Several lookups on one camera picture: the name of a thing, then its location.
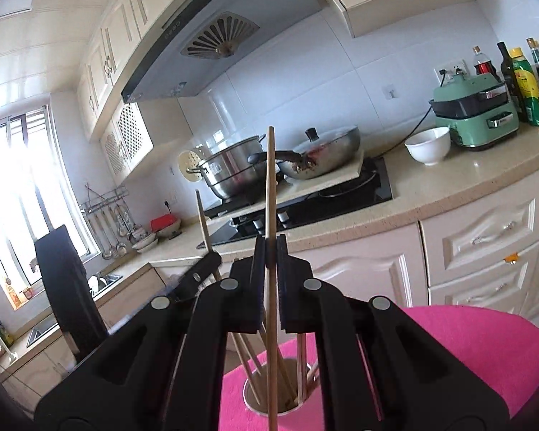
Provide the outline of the window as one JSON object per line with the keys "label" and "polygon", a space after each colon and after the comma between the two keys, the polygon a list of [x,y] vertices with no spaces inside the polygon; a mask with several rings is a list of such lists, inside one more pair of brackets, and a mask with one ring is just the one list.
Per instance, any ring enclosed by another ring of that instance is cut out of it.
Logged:
{"label": "window", "polygon": [[82,262],[100,254],[79,211],[49,108],[0,119],[0,285],[17,310],[40,293],[34,243],[64,226]]}

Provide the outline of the wall utensil rack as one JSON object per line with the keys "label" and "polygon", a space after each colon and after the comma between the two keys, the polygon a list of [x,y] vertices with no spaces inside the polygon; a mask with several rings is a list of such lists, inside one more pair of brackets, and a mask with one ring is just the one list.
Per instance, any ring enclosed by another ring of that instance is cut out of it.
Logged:
{"label": "wall utensil rack", "polygon": [[102,259],[113,261],[133,252],[131,234],[135,224],[125,202],[128,190],[119,185],[101,194],[88,183],[84,187],[85,201],[79,205],[79,209]]}

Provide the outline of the steel wok with lid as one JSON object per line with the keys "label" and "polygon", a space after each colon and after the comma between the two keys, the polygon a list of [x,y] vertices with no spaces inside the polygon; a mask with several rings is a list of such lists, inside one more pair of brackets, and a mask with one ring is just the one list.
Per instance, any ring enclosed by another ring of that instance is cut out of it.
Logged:
{"label": "steel wok with lid", "polygon": [[280,171],[296,180],[308,180],[334,171],[349,162],[361,144],[358,126],[343,126],[319,134],[305,131],[307,140],[293,150],[275,151]]}

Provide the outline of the black induction cooker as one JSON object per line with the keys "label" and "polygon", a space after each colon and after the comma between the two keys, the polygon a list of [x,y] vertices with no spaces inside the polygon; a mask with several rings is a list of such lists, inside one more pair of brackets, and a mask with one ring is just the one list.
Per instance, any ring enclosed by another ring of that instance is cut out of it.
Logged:
{"label": "black induction cooker", "polygon": [[204,215],[210,219],[223,216],[241,215],[260,210],[264,207],[266,192],[262,187],[256,187],[232,198],[222,199],[204,210]]}

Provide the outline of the lower cabinets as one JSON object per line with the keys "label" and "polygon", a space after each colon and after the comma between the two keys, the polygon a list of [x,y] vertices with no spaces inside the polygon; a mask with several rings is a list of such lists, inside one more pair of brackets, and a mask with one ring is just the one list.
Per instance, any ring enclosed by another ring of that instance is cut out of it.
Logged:
{"label": "lower cabinets", "polygon": [[[125,267],[118,285],[96,301],[108,327],[173,284],[203,249],[199,226],[163,242]],[[474,203],[377,235],[317,247],[309,239],[290,252],[346,296],[385,295],[400,306],[483,306],[526,318],[539,315],[539,170]],[[26,346],[18,360],[0,360],[0,382],[32,411],[61,383],[75,360],[58,329]]]}

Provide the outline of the green electric grill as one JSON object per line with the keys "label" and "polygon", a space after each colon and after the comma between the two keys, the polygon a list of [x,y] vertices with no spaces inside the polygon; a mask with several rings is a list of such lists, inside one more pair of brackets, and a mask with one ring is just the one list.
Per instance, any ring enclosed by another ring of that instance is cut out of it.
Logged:
{"label": "green electric grill", "polygon": [[469,76],[461,71],[434,89],[429,104],[436,126],[447,126],[452,142],[464,149],[488,149],[519,129],[507,87],[491,73]]}

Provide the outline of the green yellow oil bottle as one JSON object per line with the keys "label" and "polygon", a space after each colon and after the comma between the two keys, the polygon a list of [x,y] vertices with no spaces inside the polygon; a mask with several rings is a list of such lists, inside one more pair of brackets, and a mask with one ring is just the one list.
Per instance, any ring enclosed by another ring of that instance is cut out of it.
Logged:
{"label": "green yellow oil bottle", "polygon": [[518,87],[524,99],[524,105],[531,126],[539,128],[539,83],[535,78],[531,63],[521,48],[509,50]]}

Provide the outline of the cream round strainer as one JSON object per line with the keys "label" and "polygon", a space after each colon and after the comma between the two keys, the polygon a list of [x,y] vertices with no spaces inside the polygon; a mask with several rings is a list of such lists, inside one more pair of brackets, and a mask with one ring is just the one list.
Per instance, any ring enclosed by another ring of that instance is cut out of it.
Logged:
{"label": "cream round strainer", "polygon": [[205,158],[204,152],[200,148],[187,149],[180,152],[178,156],[178,168],[180,173],[190,182],[202,180],[199,170],[199,163]]}

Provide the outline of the cabinets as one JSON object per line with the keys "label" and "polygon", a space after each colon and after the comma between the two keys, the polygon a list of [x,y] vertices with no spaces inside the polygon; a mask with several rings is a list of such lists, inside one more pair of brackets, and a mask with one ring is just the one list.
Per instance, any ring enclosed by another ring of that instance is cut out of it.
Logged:
{"label": "cabinets", "polygon": [[[173,284],[203,249],[199,226],[163,242],[125,267],[118,285],[96,301],[108,327]],[[526,318],[539,315],[539,170],[474,203],[377,235],[317,247],[309,239],[290,252],[346,296],[385,295],[400,306],[483,306]],[[0,360],[0,382],[32,411],[61,383],[75,360],[58,329],[26,346],[18,360]]]}
{"label": "cabinets", "polygon": [[89,140],[119,105],[195,96],[290,26],[332,6],[359,37],[412,16],[472,0],[110,0],[79,76]]}

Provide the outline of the white ceramic bowl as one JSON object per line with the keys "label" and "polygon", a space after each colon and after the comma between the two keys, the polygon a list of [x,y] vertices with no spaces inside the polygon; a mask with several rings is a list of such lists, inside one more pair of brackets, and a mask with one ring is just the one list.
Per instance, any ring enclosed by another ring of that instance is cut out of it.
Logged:
{"label": "white ceramic bowl", "polygon": [[405,147],[415,161],[434,166],[442,162],[450,152],[450,129],[447,126],[427,129],[408,138]]}

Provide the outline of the black gas hob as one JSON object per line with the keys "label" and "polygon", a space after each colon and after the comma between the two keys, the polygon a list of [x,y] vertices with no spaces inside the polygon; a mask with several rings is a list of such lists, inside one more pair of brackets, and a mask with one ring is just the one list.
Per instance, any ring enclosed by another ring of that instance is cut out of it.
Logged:
{"label": "black gas hob", "polygon": [[[383,157],[364,159],[357,178],[277,206],[278,232],[311,225],[393,199]],[[264,209],[232,217],[211,233],[213,246],[264,234]]]}

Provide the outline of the upper cabinets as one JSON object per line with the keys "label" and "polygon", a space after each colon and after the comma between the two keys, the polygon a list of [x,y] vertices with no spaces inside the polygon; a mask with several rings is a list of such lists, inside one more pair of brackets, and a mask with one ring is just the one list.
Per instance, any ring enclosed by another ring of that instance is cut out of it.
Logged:
{"label": "upper cabinets", "polygon": [[79,76],[89,140],[119,105],[195,96],[290,26],[332,6],[359,37],[412,16],[472,0],[110,0]]}

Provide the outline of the steel sink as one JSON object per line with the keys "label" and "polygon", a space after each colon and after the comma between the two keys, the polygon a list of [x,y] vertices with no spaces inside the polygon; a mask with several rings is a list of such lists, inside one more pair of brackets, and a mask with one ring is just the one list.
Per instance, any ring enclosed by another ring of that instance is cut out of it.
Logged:
{"label": "steel sink", "polygon": [[61,329],[62,333],[78,334],[82,339],[87,333],[102,338],[104,327],[94,302],[94,298],[100,290],[92,290],[90,283],[93,282],[99,286],[100,282],[104,282],[102,290],[107,290],[109,286],[115,285],[122,278],[121,275],[114,274],[102,277],[92,275],[88,279],[88,283],[75,279],[71,288],[68,289],[54,284],[52,314],[34,326],[27,341],[27,347],[30,347],[56,326]]}

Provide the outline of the steel stock pot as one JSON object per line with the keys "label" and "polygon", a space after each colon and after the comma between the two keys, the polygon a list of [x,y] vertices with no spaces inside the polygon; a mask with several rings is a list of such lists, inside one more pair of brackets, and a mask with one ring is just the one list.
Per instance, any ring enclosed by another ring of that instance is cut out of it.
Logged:
{"label": "steel stock pot", "polygon": [[248,158],[263,152],[261,145],[266,136],[251,136],[202,159],[186,171],[203,178],[219,199],[230,199],[252,189],[266,179],[267,169],[261,162],[252,164]]}

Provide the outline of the stacked bowls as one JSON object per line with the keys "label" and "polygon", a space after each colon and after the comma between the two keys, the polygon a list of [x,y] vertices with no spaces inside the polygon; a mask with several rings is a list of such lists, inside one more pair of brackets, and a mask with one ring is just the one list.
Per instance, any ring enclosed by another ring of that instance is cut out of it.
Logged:
{"label": "stacked bowls", "polygon": [[139,227],[131,232],[129,240],[132,248],[138,251],[153,243],[156,240],[156,234],[147,231],[144,227]]}

